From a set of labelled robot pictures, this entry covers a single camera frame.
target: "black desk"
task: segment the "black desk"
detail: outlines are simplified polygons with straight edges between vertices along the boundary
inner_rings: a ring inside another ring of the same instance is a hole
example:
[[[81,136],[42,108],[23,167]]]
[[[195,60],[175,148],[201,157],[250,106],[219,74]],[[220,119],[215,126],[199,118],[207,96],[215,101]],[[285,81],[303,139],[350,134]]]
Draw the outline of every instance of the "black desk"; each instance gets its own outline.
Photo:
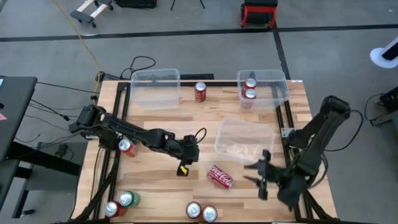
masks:
[[[6,199],[7,193],[14,177],[29,179],[30,169],[19,167],[20,161],[44,166],[67,174],[78,176],[80,166],[76,163],[51,156],[41,151],[36,151],[28,146],[14,142],[25,111],[32,98],[36,77],[1,77],[0,113],[6,119],[0,119],[0,209]],[[13,218],[19,218],[26,200],[28,191],[24,186],[22,195],[17,203]]]

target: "red stool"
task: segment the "red stool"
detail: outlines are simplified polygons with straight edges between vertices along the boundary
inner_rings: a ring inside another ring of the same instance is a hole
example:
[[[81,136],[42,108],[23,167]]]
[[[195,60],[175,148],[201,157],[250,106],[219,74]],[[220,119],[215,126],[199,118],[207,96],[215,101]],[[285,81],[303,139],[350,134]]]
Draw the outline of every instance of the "red stool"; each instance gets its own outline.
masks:
[[[252,12],[265,14],[272,13],[272,20],[268,24],[268,28],[272,29],[276,20],[277,6],[278,0],[244,0],[244,4],[241,6],[241,27],[246,25],[248,22],[248,16]]]

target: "yellow object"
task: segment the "yellow object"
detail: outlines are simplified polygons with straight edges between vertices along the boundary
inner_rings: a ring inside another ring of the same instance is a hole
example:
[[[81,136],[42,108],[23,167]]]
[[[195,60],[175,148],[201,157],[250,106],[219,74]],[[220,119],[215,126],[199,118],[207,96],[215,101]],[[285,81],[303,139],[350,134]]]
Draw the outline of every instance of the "yellow object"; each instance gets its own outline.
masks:
[[[91,52],[91,50],[87,47],[85,41],[83,40],[83,38],[81,38],[80,33],[77,31],[76,27],[73,25],[73,22],[69,19],[69,17],[65,14],[65,12],[63,11],[63,9],[58,5],[57,0],[52,0],[54,2],[54,4],[56,5],[56,7],[62,12],[63,16],[65,16],[65,18],[69,21],[70,25],[72,26],[72,28],[75,30],[77,36],[79,37],[79,40],[81,41],[81,44],[83,44],[83,46],[85,47],[85,49],[90,53],[90,55],[93,57],[95,65],[97,66],[97,84],[95,85],[95,89],[94,92],[97,92],[98,87],[100,85],[100,66],[98,65],[97,59],[95,58],[94,54]]]
[[[187,174],[187,169],[186,168],[184,168],[183,166],[180,166],[180,169],[182,170],[182,172],[184,172],[184,174]]]

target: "can lid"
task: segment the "can lid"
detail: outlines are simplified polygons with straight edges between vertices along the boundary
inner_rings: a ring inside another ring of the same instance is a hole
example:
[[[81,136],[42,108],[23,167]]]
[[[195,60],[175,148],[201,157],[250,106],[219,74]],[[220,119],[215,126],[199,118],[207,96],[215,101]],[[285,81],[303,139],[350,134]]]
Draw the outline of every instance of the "can lid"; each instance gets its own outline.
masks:
[[[121,151],[126,151],[131,147],[131,141],[128,139],[123,139],[119,142],[119,149]]]
[[[200,214],[200,205],[196,202],[191,202],[187,206],[187,214],[191,218],[196,218]]]
[[[107,217],[112,217],[118,211],[118,205],[115,202],[108,202],[105,205],[105,215]]]
[[[217,218],[217,210],[215,207],[207,206],[203,209],[203,218],[208,222],[213,222]]]
[[[252,89],[246,90],[245,94],[247,99],[254,99],[257,96],[256,91]]]
[[[119,202],[122,206],[128,206],[128,205],[132,204],[133,201],[134,201],[134,197],[132,196],[132,193],[130,193],[130,192],[123,192],[120,195]]]
[[[257,82],[256,82],[256,80],[253,79],[253,78],[248,78],[248,79],[246,80],[246,85],[247,85],[248,87],[255,87],[256,84],[257,84]]]
[[[206,89],[206,84],[203,82],[198,82],[195,84],[195,89],[198,91],[203,91]]]

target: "yellow cable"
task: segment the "yellow cable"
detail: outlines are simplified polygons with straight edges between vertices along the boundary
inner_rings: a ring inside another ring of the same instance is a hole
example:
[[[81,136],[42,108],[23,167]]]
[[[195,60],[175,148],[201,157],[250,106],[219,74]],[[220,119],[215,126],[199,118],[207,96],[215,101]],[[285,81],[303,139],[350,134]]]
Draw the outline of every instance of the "yellow cable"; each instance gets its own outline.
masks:
[[[72,28],[75,30],[77,36],[79,37],[79,40],[81,41],[81,43],[83,44],[83,46],[85,47],[85,49],[90,53],[90,55],[93,57],[95,65],[97,66],[97,84],[95,85],[95,89],[94,92],[97,92],[97,89],[100,85],[100,66],[98,65],[97,59],[95,58],[94,54],[89,50],[89,48],[87,47],[85,41],[83,40],[83,38],[81,38],[81,35],[79,33],[79,31],[77,31],[76,27],[73,25],[73,22],[69,19],[69,17],[65,14],[65,12],[62,10],[62,8],[58,5],[57,0],[52,0],[54,2],[54,4],[56,5],[56,7],[62,12],[63,16],[65,16],[65,18],[67,18],[67,20],[69,21],[70,25],[72,26]]]

